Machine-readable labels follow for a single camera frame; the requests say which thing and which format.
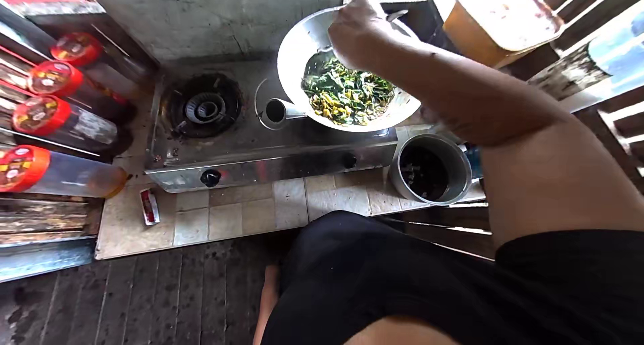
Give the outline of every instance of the leafy greens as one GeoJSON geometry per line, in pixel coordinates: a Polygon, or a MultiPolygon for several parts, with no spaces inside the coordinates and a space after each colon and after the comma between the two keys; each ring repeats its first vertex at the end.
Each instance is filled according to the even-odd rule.
{"type": "Polygon", "coordinates": [[[333,55],[322,60],[321,69],[314,58],[311,61],[302,89],[317,115],[348,126],[367,125],[384,113],[393,97],[391,83],[370,72],[347,69],[333,55]]]}

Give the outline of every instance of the red jar lid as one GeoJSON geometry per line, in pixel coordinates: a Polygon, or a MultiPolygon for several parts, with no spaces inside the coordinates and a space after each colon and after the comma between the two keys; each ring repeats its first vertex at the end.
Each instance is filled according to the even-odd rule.
{"type": "Polygon", "coordinates": [[[4,152],[0,158],[0,192],[31,188],[44,176],[51,157],[50,151],[32,145],[20,145],[4,152]]]}
{"type": "Polygon", "coordinates": [[[35,94],[69,96],[83,84],[83,74],[67,62],[46,61],[32,69],[28,84],[35,94]]]}
{"type": "Polygon", "coordinates": [[[77,67],[92,63],[102,51],[103,45],[94,36],[85,32],[64,35],[50,49],[56,60],[69,62],[77,67]]]}
{"type": "Polygon", "coordinates": [[[65,124],[71,113],[67,101],[56,96],[35,96],[13,111],[13,128],[27,134],[47,136],[65,124]]]}

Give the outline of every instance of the stainless steel stove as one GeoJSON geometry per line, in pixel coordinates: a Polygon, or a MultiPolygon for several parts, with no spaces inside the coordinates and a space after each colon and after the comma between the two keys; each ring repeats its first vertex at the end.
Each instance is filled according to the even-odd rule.
{"type": "Polygon", "coordinates": [[[146,174],[180,193],[391,163],[395,128],[352,133],[309,118],[289,119],[279,130],[262,124],[266,102],[288,100],[276,67],[274,61],[238,61],[166,70],[153,100],[146,174]],[[195,83],[218,94],[193,96],[195,83]]]}

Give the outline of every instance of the wooden floor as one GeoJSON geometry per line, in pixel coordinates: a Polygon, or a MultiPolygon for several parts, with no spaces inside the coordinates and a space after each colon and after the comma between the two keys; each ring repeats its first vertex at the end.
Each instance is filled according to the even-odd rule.
{"type": "Polygon", "coordinates": [[[0,344],[250,344],[264,267],[297,230],[0,284],[0,344]]]}

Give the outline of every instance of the orange container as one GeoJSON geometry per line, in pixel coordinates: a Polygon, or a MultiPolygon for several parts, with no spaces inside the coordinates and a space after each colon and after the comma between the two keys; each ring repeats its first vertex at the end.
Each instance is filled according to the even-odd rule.
{"type": "Polygon", "coordinates": [[[464,56],[496,69],[556,39],[563,26],[542,0],[456,0],[443,30],[464,56]]]}

